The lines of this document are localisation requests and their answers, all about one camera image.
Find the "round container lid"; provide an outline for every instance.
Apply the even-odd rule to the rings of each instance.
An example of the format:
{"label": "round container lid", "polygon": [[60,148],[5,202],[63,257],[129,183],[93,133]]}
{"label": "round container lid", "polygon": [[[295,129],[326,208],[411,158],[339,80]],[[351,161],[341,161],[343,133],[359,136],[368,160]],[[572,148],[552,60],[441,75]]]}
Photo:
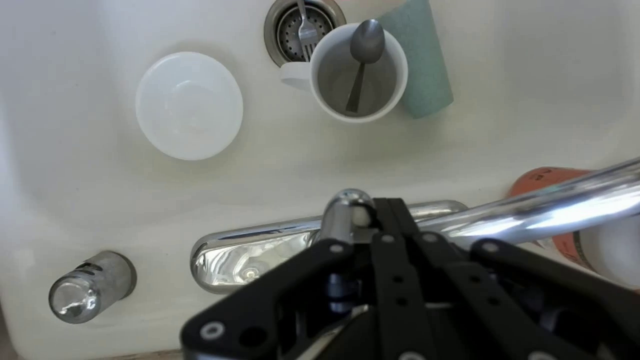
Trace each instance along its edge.
{"label": "round container lid", "polygon": [[176,52],[139,80],[136,113],[143,136],[177,160],[203,160],[234,142],[242,123],[242,94],[214,57]]}

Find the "black metal frame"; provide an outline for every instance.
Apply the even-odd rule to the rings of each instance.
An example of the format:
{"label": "black metal frame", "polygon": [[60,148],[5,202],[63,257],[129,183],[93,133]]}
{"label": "black metal frame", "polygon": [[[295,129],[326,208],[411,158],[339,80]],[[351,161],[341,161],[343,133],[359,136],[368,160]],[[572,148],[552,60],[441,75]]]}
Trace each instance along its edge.
{"label": "black metal frame", "polygon": [[461,251],[401,199],[372,216],[369,243],[318,239],[193,315],[183,355],[297,358],[341,325],[315,358],[640,358],[638,293],[499,239]]}

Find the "white sink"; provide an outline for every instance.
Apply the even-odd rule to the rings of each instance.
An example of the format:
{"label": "white sink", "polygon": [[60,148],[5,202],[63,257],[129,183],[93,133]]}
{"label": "white sink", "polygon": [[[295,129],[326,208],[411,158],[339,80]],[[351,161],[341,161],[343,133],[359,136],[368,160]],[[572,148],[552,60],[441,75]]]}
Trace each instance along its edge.
{"label": "white sink", "polygon": [[[347,20],[389,6],[337,3]],[[20,353],[177,347],[183,319],[215,302],[188,268],[200,235],[320,213],[345,186],[479,203],[533,165],[638,156],[640,2],[429,3],[453,103],[351,127],[279,83],[262,44],[269,0],[3,2],[0,296]],[[243,91],[240,136],[212,160],[166,158],[136,123],[137,80],[177,50],[218,57]],[[99,250],[129,257],[137,287],[88,324],[60,322],[51,281]]]}

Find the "sink drain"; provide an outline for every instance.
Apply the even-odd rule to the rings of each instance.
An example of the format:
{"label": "sink drain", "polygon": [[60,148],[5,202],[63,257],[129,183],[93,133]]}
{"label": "sink drain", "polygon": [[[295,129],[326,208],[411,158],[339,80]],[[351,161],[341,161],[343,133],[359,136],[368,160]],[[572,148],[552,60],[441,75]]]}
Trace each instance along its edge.
{"label": "sink drain", "polygon": [[[305,0],[305,17],[318,28],[320,35],[345,22],[333,0]],[[263,20],[263,44],[278,65],[304,61],[297,28],[300,10],[295,0],[275,0]]]}

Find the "cup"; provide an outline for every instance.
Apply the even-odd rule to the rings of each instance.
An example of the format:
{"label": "cup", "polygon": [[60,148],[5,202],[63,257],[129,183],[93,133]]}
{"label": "cup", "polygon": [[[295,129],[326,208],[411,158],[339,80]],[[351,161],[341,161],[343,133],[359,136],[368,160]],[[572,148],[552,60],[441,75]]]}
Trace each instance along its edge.
{"label": "cup", "polygon": [[305,89],[331,118],[347,123],[368,123],[387,113],[401,97],[408,63],[397,40],[384,32],[384,54],[366,63],[358,112],[347,112],[359,61],[349,54],[349,38],[359,23],[343,23],[326,33],[309,61],[286,61],[279,67],[283,83]]}

